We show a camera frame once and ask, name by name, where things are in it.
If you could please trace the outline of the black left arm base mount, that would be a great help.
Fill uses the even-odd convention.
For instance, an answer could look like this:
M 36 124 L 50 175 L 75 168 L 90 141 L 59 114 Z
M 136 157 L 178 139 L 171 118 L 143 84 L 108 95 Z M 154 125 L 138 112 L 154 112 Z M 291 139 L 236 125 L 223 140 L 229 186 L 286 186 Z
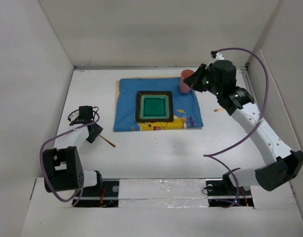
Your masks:
M 73 199 L 73 207 L 79 208 L 114 208 L 118 207 L 119 180 L 104 179 L 102 187 L 88 187 L 83 189 L 82 196 L 77 204 L 80 192 Z

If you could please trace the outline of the gold fork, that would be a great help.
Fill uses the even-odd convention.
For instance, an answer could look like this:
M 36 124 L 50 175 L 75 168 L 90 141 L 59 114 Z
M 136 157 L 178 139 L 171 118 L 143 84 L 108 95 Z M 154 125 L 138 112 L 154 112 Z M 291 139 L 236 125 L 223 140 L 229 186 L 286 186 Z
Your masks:
M 114 143 L 112 143 L 111 141 L 109 141 L 108 139 L 106 139 L 104 136 L 102 136 L 101 134 L 99 134 L 99 136 L 106 141 L 108 144 L 110 144 L 112 147 L 116 148 L 116 145 Z

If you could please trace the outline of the blue pikachu cloth napkin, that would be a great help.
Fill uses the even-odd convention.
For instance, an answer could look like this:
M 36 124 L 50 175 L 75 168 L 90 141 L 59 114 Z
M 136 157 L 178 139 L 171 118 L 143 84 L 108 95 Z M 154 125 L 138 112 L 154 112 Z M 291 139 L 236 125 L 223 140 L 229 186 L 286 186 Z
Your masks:
M 158 131 L 203 127 L 198 99 L 193 90 L 180 91 L 180 78 L 132 78 L 119 81 L 114 132 Z M 173 122 L 136 122 L 138 91 L 171 91 Z

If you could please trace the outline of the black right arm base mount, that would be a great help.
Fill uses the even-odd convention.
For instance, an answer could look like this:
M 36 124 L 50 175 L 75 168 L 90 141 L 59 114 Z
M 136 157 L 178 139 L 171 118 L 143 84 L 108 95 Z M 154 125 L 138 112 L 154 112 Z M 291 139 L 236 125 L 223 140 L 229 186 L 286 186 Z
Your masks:
M 222 178 L 209 178 L 201 192 L 208 197 L 209 207 L 254 207 L 250 187 L 234 186 L 230 180 L 232 175 L 227 172 Z

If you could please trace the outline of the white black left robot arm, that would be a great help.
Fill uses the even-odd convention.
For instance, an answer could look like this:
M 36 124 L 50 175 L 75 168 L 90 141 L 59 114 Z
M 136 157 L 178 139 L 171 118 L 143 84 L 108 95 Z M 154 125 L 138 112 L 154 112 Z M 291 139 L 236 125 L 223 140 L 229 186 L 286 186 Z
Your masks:
M 84 170 L 78 153 L 84 142 L 92 144 L 103 130 L 97 123 L 98 110 L 96 106 L 80 106 L 68 115 L 68 130 L 52 139 L 54 148 L 42 146 L 41 167 L 47 192 L 86 188 L 93 196 L 102 193 L 104 184 L 100 172 Z

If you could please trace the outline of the square green black plate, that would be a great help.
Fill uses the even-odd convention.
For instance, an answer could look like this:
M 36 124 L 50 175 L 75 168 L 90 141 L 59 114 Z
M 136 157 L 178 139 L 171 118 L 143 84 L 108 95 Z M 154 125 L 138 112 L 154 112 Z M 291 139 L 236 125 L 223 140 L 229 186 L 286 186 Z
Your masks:
M 171 91 L 137 91 L 136 122 L 173 122 Z

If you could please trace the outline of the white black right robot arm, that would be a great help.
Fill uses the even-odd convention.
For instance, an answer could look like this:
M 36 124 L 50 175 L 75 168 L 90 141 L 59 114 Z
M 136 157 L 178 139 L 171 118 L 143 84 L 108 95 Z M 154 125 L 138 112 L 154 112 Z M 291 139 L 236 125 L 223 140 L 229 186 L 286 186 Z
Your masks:
M 294 179 L 302 165 L 303 152 L 293 151 L 261 117 L 254 98 L 236 85 L 236 67 L 229 60 L 201 64 L 184 82 L 198 92 L 210 92 L 218 104 L 238 122 L 259 150 L 264 167 L 236 170 L 223 175 L 222 189 L 232 195 L 240 186 L 261 186 L 273 191 Z

